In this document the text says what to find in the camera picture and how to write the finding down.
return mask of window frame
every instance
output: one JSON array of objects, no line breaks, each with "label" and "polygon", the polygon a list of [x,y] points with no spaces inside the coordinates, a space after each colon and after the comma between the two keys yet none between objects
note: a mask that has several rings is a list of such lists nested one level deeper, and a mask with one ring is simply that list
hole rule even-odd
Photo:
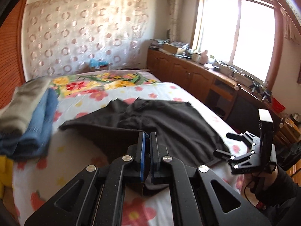
[{"label": "window frame", "polygon": [[[282,54],[282,46],[283,46],[283,19],[282,19],[282,14],[280,12],[280,5],[275,0],[248,0],[248,1],[259,3],[263,6],[267,6],[274,9],[274,15],[275,15],[274,47],[272,51],[272,57],[271,57],[271,62],[268,69],[267,77],[264,80],[265,82],[267,82],[266,88],[271,91],[277,77],[281,54]],[[201,37],[204,31],[204,24],[202,23],[204,3],[205,0],[197,0],[195,22],[194,22],[193,33],[192,33],[192,38],[190,43],[190,47],[192,49],[199,49],[201,45]],[[233,65],[233,59],[236,52],[239,27],[240,27],[241,0],[238,0],[238,7],[239,7],[239,12],[238,12],[237,26],[236,26],[235,36],[234,36],[233,50],[231,52],[230,61],[225,63],[231,65],[237,70],[246,73],[247,75],[254,78],[255,81],[259,83],[263,83],[263,80],[260,80],[254,75],[247,72],[246,70],[241,69],[236,65]]]}]

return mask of white bedsheet with red flowers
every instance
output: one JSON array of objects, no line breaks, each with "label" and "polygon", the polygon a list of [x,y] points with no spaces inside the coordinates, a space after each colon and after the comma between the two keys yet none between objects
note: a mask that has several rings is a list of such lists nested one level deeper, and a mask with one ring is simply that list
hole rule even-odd
[{"label": "white bedsheet with red flowers", "polygon": [[[234,132],[231,127],[196,98],[173,83],[129,86],[64,98],[59,102],[55,114],[48,157],[14,165],[14,201],[21,226],[32,213],[87,165],[95,164],[101,167],[107,164],[105,155],[91,141],[79,136],[73,130],[59,131],[58,127],[67,120],[103,108],[116,98],[127,103],[132,103],[136,98],[190,102],[223,138],[233,155],[242,155],[247,151],[242,142],[226,138],[227,132]],[[229,166],[225,163],[216,165],[213,170],[240,192],[242,175],[232,176]],[[122,225],[172,226],[169,189],[150,198],[142,198],[127,188]]]}]

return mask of window pane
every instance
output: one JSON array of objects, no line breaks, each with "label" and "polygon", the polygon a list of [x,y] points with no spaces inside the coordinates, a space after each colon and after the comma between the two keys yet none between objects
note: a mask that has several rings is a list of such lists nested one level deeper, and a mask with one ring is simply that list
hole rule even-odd
[{"label": "window pane", "polygon": [[233,64],[264,81],[271,62],[274,36],[274,10],[242,0],[240,28]]},{"label": "window pane", "polygon": [[237,24],[237,0],[206,0],[203,14],[204,32],[200,51],[208,50],[208,54],[228,62]]}]

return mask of black sleeve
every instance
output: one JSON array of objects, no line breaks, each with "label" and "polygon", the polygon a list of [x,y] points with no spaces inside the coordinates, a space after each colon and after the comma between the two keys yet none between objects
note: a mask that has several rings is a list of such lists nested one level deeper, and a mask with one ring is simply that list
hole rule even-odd
[{"label": "black sleeve", "polygon": [[278,176],[275,182],[266,190],[256,193],[257,200],[266,206],[283,204],[290,198],[295,198],[298,194],[299,186],[294,183],[290,176],[279,166]]}]

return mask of wooden window frame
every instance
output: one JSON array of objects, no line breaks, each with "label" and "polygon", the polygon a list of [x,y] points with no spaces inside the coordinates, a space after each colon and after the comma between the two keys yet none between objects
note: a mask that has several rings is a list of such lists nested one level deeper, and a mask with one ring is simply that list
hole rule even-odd
[{"label": "wooden window frame", "polygon": [[[277,73],[279,70],[279,64],[280,64],[280,60],[281,60],[281,55],[282,55],[282,46],[283,46],[283,18],[282,18],[282,14],[280,12],[280,5],[278,2],[276,2],[275,0],[249,0],[255,3],[259,3],[261,5],[270,7],[272,9],[274,9],[274,14],[275,14],[275,35],[274,35],[274,47],[273,47],[273,51],[272,51],[272,57],[271,57],[271,62],[270,62],[270,66],[267,72],[267,76],[265,81],[267,82],[267,86],[266,88],[268,90],[272,90],[276,77],[277,77]],[[191,41],[190,41],[190,47],[193,49],[199,48],[198,46],[201,43],[200,40],[200,36],[201,36],[201,31],[202,31],[202,19],[203,16],[198,16],[199,12],[202,12],[203,14],[203,8],[204,8],[204,0],[197,0],[197,4],[196,4],[196,10],[195,10],[195,20],[194,20],[194,26],[193,26],[193,33],[192,33],[192,37],[191,37]],[[238,20],[237,20],[237,27],[236,27],[236,32],[235,32],[235,39],[234,40],[234,45],[233,45],[233,50],[231,53],[231,57],[230,57],[230,61],[233,61],[234,55],[235,55],[235,51],[236,51],[236,46],[237,46],[237,39],[238,39],[238,32],[239,32],[239,25],[240,25],[240,12],[241,9],[239,9],[239,14],[238,14]],[[197,24],[201,23],[200,26],[200,30],[197,32]]]}]

